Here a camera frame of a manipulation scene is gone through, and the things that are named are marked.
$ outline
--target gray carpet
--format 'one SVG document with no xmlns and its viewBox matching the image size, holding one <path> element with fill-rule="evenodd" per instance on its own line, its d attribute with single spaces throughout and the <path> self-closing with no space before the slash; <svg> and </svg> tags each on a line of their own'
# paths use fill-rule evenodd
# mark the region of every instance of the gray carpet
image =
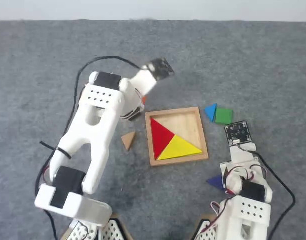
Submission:
<svg viewBox="0 0 306 240">
<path fill-rule="evenodd" d="M 258 151 L 297 196 L 275 240 L 306 240 L 306 23 L 201 21 L 0 22 L 0 239 L 52 239 L 34 206 L 34 183 L 73 104 L 78 69 L 95 56 L 118 55 L 142 65 L 164 56 L 176 75 L 148 95 L 146 111 L 212 103 L 247 120 Z M 131 78 L 116 60 L 89 67 Z M 152 168 L 145 118 L 120 123 L 93 197 L 120 215 L 135 240 L 184 240 L 211 201 L 227 196 L 206 180 L 230 160 L 224 129 L 201 114 L 209 161 Z M 137 131 L 127 153 L 121 136 Z M 90 148 L 73 158 L 86 170 Z M 291 197 L 269 175 L 271 225 Z M 70 219 L 55 215 L 58 234 Z"/>
</svg>

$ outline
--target dark blue triangle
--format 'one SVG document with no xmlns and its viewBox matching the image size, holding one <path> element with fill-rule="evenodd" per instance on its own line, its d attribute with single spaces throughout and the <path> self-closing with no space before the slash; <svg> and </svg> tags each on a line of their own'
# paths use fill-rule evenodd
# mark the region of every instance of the dark blue triangle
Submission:
<svg viewBox="0 0 306 240">
<path fill-rule="evenodd" d="M 214 122 L 215 113 L 217 111 L 217 104 L 213 104 L 212 106 L 207 106 L 204 111 L 206 116 L 211 120 L 211 122 Z"/>
<path fill-rule="evenodd" d="M 225 191 L 225 188 L 222 184 L 222 175 L 210 178 L 209 180 L 207 180 L 207 183 L 221 191 Z"/>
</svg>

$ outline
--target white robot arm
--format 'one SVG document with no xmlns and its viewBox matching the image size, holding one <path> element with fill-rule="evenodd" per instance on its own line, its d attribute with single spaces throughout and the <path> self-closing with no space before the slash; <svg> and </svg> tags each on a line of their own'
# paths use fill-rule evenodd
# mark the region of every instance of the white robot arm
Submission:
<svg viewBox="0 0 306 240">
<path fill-rule="evenodd" d="M 129 120 L 144 110 L 142 96 L 174 72 L 164 58 L 143 66 L 132 79 L 106 72 L 93 72 L 79 100 L 78 110 L 50 161 L 52 186 L 42 184 L 35 200 L 38 208 L 103 228 L 112 209 L 89 199 L 97 190 L 109 159 L 109 146 L 119 119 Z M 91 163 L 85 174 L 70 168 L 71 157 L 91 145 Z"/>
<path fill-rule="evenodd" d="M 220 168 L 222 184 L 233 196 L 220 203 L 215 221 L 200 229 L 195 240 L 209 239 L 209 235 L 216 240 L 266 240 L 273 197 L 265 179 L 267 170 L 250 153 L 256 145 L 246 121 L 225 126 L 225 132 L 231 161 Z"/>
</svg>

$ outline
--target wooden tray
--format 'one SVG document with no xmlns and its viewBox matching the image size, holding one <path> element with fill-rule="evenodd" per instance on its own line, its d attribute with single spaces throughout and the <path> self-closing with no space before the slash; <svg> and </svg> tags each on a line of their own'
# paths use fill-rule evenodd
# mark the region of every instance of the wooden tray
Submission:
<svg viewBox="0 0 306 240">
<path fill-rule="evenodd" d="M 151 118 L 156 120 L 165 128 L 169 129 L 174 134 L 180 136 L 184 140 L 202 150 L 202 153 L 165 160 L 155 160 Z M 209 159 L 207 142 L 205 139 L 201 115 L 198 107 L 147 112 L 145 113 L 145 122 L 147 130 L 149 159 L 152 167 Z"/>
</svg>

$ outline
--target white wall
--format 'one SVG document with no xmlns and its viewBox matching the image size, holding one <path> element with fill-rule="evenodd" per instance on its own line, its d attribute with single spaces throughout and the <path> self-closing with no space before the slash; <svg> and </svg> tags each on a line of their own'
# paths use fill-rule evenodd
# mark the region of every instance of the white wall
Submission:
<svg viewBox="0 0 306 240">
<path fill-rule="evenodd" d="M 0 20 L 306 22 L 306 0 L 0 0 Z"/>
</svg>

